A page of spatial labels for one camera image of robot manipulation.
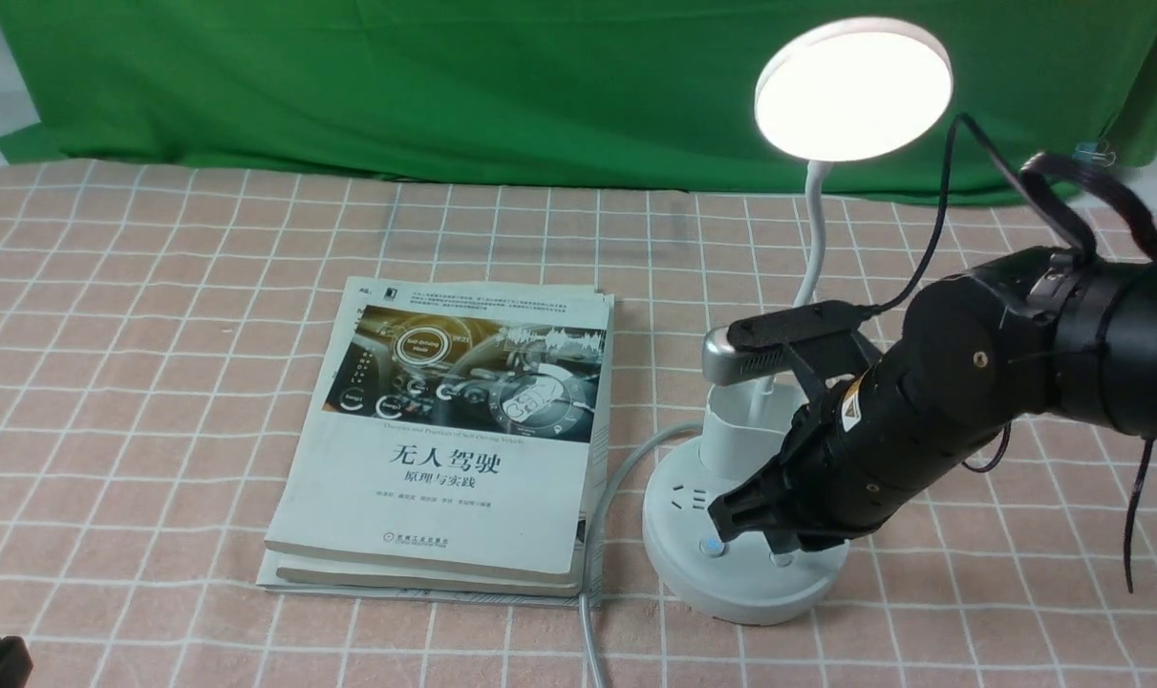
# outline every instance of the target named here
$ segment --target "book cover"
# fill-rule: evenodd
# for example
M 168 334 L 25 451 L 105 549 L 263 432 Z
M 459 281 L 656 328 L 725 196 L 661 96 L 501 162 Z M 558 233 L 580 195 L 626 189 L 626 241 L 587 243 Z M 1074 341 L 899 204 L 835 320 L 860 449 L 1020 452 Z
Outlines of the book cover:
M 268 549 L 572 580 L 610 323 L 573 290 L 351 279 Z

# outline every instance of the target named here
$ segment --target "power button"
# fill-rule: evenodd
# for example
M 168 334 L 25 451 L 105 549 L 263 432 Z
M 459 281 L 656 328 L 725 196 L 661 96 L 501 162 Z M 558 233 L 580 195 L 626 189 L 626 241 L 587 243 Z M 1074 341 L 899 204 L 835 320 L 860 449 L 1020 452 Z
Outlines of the power button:
M 706 557 L 717 558 L 727 552 L 727 543 L 718 540 L 717 537 L 701 537 L 698 548 Z

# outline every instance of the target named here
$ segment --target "black cable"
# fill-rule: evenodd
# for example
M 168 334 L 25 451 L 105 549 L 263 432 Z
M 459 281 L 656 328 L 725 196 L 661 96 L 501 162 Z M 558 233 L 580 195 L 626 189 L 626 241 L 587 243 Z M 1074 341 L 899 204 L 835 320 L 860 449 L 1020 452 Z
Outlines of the black cable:
M 1137 501 L 1143 496 L 1143 482 L 1147 481 L 1147 466 L 1151 465 L 1151 449 L 1155 439 L 1143 442 L 1143 458 L 1137 461 L 1137 474 L 1134 475 L 1134 487 L 1129 489 L 1129 504 L 1126 505 L 1126 534 L 1121 540 L 1122 565 L 1126 567 L 1126 589 L 1134 593 L 1134 578 L 1129 567 L 1129 553 L 1133 547 L 1134 518 L 1137 517 Z
M 905 299 L 908 299 L 909 295 L 913 294 L 914 289 L 919 287 L 922 282 L 922 275 L 926 274 L 928 266 L 930 266 L 931 258 L 935 254 L 935 247 L 939 244 L 942 231 L 944 231 L 944 221 L 948 217 L 948 201 L 951 193 L 951 178 L 952 178 L 952 154 L 957 149 L 957 131 L 959 126 L 964 126 L 965 130 L 970 131 L 973 139 L 979 142 L 981 148 L 987 151 L 989 161 L 994 163 L 995 169 L 1002 175 L 1002 178 L 1007 180 L 1007 184 L 1011 186 L 1017 193 L 1019 193 L 1020 199 L 1032 207 L 1033 210 L 1054 229 L 1055 234 L 1061 236 L 1068 244 L 1070 244 L 1073 251 L 1075 251 L 1081 260 L 1090 260 L 1097 254 L 1097 238 L 1092 228 L 1079 217 L 1078 213 L 1075 213 L 1055 195 L 1054 191 L 1051 190 L 1049 183 L 1045 182 L 1045 175 L 1055 176 L 1059 179 L 1067 179 L 1067 182 L 1073 182 L 1079 184 L 1085 191 L 1092 192 L 1097 195 L 1097 192 L 1104 193 L 1104 195 L 1111 197 L 1111 199 L 1120 199 L 1123 193 L 1133 192 L 1126 188 L 1126 186 L 1119 182 L 1115 182 L 1107 173 L 1099 173 L 1097 170 L 1092 170 L 1084 165 L 1083 162 L 1073 161 L 1070 157 L 1051 156 L 1046 153 L 1040 153 L 1038 156 L 1032 157 L 1024 169 L 1016 173 L 1007 158 L 1002 156 L 997 147 L 994 146 L 993 140 L 981 130 L 979 124 L 977 124 L 970 114 L 959 113 L 952 120 L 951 127 L 948 130 L 948 139 L 944 142 L 944 161 L 942 161 L 942 171 L 939 176 L 939 200 L 936 205 L 935 210 L 935 225 L 930 231 L 930 239 L 927 243 L 927 249 L 922 253 L 922 258 L 919 260 L 918 268 L 914 268 L 913 275 L 909 282 L 906 283 L 900 294 L 893 296 L 892 299 L 885 301 L 884 304 L 878 305 L 865 305 L 864 310 L 870 317 L 877 317 L 879 313 L 887 312 L 889 310 L 896 309 L 898 305 L 902 304 Z M 1122 210 L 1129 213 L 1132 209 L 1132 204 L 1128 200 L 1123 200 L 1120 205 L 1119 213 Z
M 964 467 L 967 467 L 967 469 L 972 471 L 973 473 L 989 473 L 995 467 L 997 467 L 998 461 L 1002 461 L 1002 456 L 1007 453 L 1007 445 L 1008 444 L 1011 444 L 1011 423 L 1010 422 L 1007 423 L 1007 426 L 1002 427 L 1002 439 L 998 441 L 998 449 L 994 450 L 994 458 L 989 459 L 988 465 L 978 467 L 978 466 L 971 465 L 971 463 L 967 463 L 967 461 L 961 461 L 961 465 Z
M 959 117 L 952 120 L 952 126 L 948 130 L 948 139 L 944 142 L 944 167 L 942 167 L 939 175 L 939 205 L 935 210 L 935 227 L 930 230 L 927 250 L 923 251 L 922 258 L 919 260 L 919 266 L 914 268 L 909 282 L 906 283 L 900 294 L 893 296 L 892 299 L 883 302 L 883 304 L 863 305 L 863 310 L 870 317 L 877 317 L 879 313 L 891 311 L 902 304 L 905 299 L 908 299 L 909 294 L 913 294 L 914 289 L 919 287 L 919 283 L 922 282 L 922 275 L 927 272 L 928 266 L 930 266 L 930 260 L 935 256 L 935 247 L 939 246 L 939 237 L 944 232 L 944 217 L 948 215 L 948 195 L 952 182 L 952 153 L 957 149 L 958 125 L 964 120 L 967 120 L 967 114 L 959 114 Z

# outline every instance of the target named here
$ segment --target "lamp head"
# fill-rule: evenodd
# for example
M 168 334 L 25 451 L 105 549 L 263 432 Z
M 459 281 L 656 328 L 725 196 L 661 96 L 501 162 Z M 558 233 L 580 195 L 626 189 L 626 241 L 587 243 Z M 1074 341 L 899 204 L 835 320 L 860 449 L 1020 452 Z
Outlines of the lamp head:
M 795 157 L 864 161 L 926 134 L 951 96 L 951 60 L 927 30 L 885 17 L 841 20 L 798 36 L 765 66 L 757 127 Z

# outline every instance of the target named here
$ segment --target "warning label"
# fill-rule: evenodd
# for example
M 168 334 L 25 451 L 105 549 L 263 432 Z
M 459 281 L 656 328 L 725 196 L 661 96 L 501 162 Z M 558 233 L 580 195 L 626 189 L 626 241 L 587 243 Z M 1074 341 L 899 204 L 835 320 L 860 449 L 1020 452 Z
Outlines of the warning label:
M 862 376 L 850 384 L 846 395 L 841 398 L 841 429 L 849 431 L 863 420 L 862 406 L 858 406 L 858 386 L 863 383 Z

